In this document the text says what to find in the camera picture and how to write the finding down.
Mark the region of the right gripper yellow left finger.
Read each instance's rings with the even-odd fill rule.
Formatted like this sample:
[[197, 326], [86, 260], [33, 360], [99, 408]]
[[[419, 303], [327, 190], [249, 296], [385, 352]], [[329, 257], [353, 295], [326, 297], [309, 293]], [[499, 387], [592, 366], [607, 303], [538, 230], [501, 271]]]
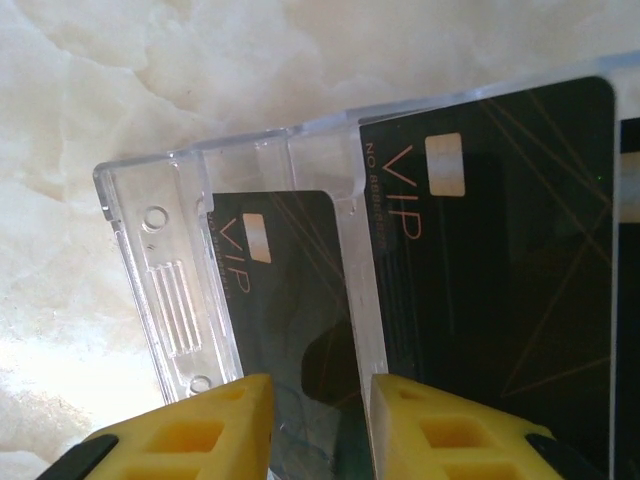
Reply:
[[271, 377], [249, 375], [94, 432], [47, 480], [267, 480], [273, 422]]

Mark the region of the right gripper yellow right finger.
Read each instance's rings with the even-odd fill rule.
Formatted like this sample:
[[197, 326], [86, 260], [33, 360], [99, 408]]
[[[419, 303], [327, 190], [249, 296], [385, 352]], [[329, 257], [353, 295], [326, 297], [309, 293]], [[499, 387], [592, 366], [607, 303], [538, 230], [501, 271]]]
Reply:
[[404, 377], [370, 388], [376, 480], [595, 480], [542, 425]]

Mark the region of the clear acrylic card display stand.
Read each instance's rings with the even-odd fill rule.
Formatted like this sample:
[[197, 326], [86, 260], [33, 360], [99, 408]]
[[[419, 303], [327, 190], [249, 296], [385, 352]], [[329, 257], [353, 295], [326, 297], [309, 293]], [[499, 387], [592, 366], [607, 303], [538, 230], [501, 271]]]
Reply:
[[640, 480], [640, 49], [467, 92], [347, 110], [289, 128], [201, 142], [96, 167], [94, 182], [127, 270], [163, 397], [182, 400], [245, 375], [207, 216], [217, 194], [322, 191], [334, 206], [369, 428], [371, 379], [388, 369], [366, 208], [360, 129], [590, 76], [615, 95], [609, 469]]

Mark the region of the black VIP credit card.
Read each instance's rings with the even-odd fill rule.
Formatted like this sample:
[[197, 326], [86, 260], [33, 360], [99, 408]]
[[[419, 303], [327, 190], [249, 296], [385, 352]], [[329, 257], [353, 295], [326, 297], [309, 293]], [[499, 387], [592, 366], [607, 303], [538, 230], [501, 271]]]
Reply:
[[615, 95], [590, 76], [360, 129], [388, 369], [609, 469]]
[[242, 370], [273, 382], [271, 473], [374, 480], [330, 197], [217, 194], [207, 219]]

